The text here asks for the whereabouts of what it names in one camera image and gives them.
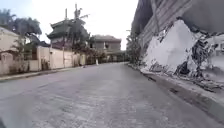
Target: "tree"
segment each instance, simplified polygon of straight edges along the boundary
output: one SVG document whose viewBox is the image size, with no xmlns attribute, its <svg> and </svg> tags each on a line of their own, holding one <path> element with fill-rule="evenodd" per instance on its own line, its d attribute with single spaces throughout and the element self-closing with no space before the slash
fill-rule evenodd
<svg viewBox="0 0 224 128">
<path fill-rule="evenodd" d="M 127 54 L 129 57 L 130 63 L 138 64 L 141 47 L 137 42 L 137 37 L 135 34 L 130 34 L 127 37 Z"/>
<path fill-rule="evenodd" d="M 18 54 L 17 54 L 17 59 L 19 62 L 21 62 L 21 67 L 19 68 L 19 73 L 25 72 L 25 63 L 24 63 L 24 57 L 25 57 L 25 42 L 22 36 L 19 36 L 18 40 L 15 40 L 17 45 L 12 45 L 11 47 L 14 48 Z"/>
<path fill-rule="evenodd" d="M 41 35 L 39 22 L 32 18 L 17 18 L 14 21 L 14 28 L 21 36 Z"/>
<path fill-rule="evenodd" d="M 16 15 L 11 14 L 11 10 L 9 9 L 0 10 L 0 25 L 5 26 L 10 30 L 13 30 L 15 17 Z"/>
<path fill-rule="evenodd" d="M 85 29 L 85 21 L 83 18 L 87 18 L 88 15 L 81 16 L 82 8 L 77 8 L 76 4 L 75 9 L 75 17 L 74 19 L 70 20 L 71 28 L 68 34 L 68 38 L 72 42 L 72 49 L 73 50 L 81 50 L 85 48 L 85 41 L 89 39 L 89 34 Z"/>
</svg>

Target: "damaged wall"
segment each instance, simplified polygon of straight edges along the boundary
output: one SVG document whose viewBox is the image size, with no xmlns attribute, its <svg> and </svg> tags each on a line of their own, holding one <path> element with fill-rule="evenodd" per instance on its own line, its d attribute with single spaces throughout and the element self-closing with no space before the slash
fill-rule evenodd
<svg viewBox="0 0 224 128">
<path fill-rule="evenodd" d="M 224 32 L 224 0 L 201 0 L 183 18 L 207 32 Z"/>
<path fill-rule="evenodd" d="M 183 20 L 154 36 L 143 70 L 220 80 L 224 76 L 224 35 L 192 32 Z"/>
<path fill-rule="evenodd" d="M 222 25 L 224 22 L 222 16 L 222 12 L 224 12 L 223 5 L 223 0 L 163 0 L 155 13 L 158 19 L 159 31 L 162 31 L 171 22 L 175 21 L 177 17 L 184 17 L 185 20 L 200 29 L 209 32 L 224 32 L 224 25 Z M 146 44 L 150 42 L 156 32 L 156 23 L 153 17 L 139 35 L 139 43 L 142 48 L 147 48 Z"/>
</svg>

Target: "concrete road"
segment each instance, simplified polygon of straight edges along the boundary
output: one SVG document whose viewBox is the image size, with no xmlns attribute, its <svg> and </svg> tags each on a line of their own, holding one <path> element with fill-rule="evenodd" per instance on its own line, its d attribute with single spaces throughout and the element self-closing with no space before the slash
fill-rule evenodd
<svg viewBox="0 0 224 128">
<path fill-rule="evenodd" d="M 224 127 L 123 64 L 0 83 L 0 117 L 7 128 Z"/>
</svg>

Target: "green tree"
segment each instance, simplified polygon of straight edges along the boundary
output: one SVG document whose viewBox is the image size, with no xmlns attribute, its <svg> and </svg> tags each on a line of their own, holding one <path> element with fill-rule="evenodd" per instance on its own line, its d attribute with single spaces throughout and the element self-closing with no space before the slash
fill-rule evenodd
<svg viewBox="0 0 224 128">
<path fill-rule="evenodd" d="M 85 29 L 85 21 L 83 18 L 87 18 L 88 15 L 81 16 L 82 8 L 77 8 L 76 4 L 74 19 L 70 20 L 71 28 L 68 34 L 68 38 L 72 42 L 73 50 L 82 50 L 85 48 L 85 41 L 89 39 L 89 34 Z"/>
<path fill-rule="evenodd" d="M 40 23 L 32 18 L 17 18 L 14 21 L 15 31 L 21 36 L 41 35 Z"/>
<path fill-rule="evenodd" d="M 13 30 L 15 18 L 16 18 L 16 15 L 11 14 L 11 10 L 9 9 L 0 10 L 0 25 L 1 26 L 4 26 L 10 30 Z"/>
<path fill-rule="evenodd" d="M 137 42 L 137 37 L 135 36 L 135 34 L 130 34 L 127 37 L 127 42 L 127 54 L 129 61 L 130 63 L 138 64 L 141 47 Z"/>
</svg>

